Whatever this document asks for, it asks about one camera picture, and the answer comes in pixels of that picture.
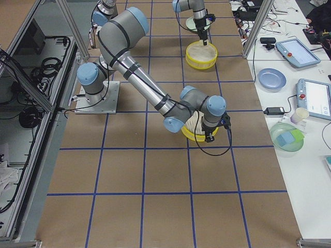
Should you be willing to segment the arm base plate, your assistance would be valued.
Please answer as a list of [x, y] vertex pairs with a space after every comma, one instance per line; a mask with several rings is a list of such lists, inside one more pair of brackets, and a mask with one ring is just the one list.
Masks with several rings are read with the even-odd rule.
[[85, 93], [83, 86], [75, 107], [76, 114], [115, 114], [117, 108], [120, 81], [103, 81], [103, 91], [96, 95]]

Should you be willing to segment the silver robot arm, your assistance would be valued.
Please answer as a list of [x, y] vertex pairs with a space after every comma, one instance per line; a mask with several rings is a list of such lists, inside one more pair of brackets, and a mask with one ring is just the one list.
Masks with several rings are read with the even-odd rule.
[[[203, 45], [207, 45], [207, 29], [210, 24], [215, 21], [215, 15], [208, 13], [205, 8], [204, 1], [199, 0], [187, 0], [187, 1], [172, 1], [172, 7], [176, 14], [192, 10], [194, 28], [187, 28], [192, 32], [197, 32], [199, 39], [202, 40]], [[97, 26], [103, 26], [109, 22], [112, 18], [118, 15], [116, 1], [98, 1], [96, 9], [92, 12], [91, 24]]]
[[85, 94], [104, 94], [104, 81], [116, 70], [164, 117], [167, 130], [177, 133], [194, 112], [199, 111], [204, 114], [200, 121], [204, 140], [214, 141], [213, 132], [217, 127], [229, 129], [231, 126], [225, 112], [225, 99], [186, 86], [180, 93], [180, 101], [172, 100], [130, 54], [130, 48], [148, 33], [148, 29], [146, 16], [136, 7], [127, 8], [101, 28], [98, 39], [103, 62], [85, 63], [77, 70]]

